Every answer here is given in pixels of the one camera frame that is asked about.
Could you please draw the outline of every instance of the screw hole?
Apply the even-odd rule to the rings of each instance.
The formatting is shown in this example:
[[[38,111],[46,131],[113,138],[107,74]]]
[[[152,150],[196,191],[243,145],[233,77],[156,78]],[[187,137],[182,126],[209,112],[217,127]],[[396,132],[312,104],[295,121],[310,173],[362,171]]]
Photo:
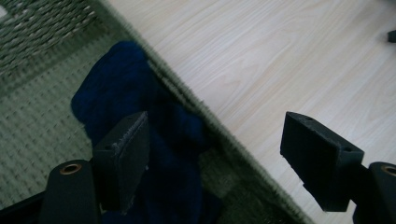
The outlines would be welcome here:
[[[61,169],[61,175],[71,175],[81,169],[81,164],[69,164]]]
[[[396,176],[396,168],[392,166],[382,166],[382,170],[389,175]]]

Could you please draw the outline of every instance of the black plastic part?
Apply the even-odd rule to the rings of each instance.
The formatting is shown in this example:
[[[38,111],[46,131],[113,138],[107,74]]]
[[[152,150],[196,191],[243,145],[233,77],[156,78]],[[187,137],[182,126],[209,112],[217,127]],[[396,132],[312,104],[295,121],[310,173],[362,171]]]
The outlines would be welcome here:
[[[15,203],[0,211],[0,223],[36,224],[44,192]]]
[[[373,208],[377,223],[396,223],[396,166],[374,162],[369,167],[373,177]]]
[[[396,31],[392,31],[388,33],[388,42],[396,43]]]
[[[93,149],[92,163],[102,208],[126,213],[149,163],[147,113],[121,120]]]
[[[38,223],[100,223],[92,168],[88,161],[68,161],[50,172]]]
[[[370,171],[363,165],[350,174],[350,198],[357,205],[353,214],[355,224],[380,223],[373,208],[373,181]]]
[[[316,120],[287,112],[280,153],[322,210],[347,210],[347,177],[353,167],[361,165],[362,150]]]

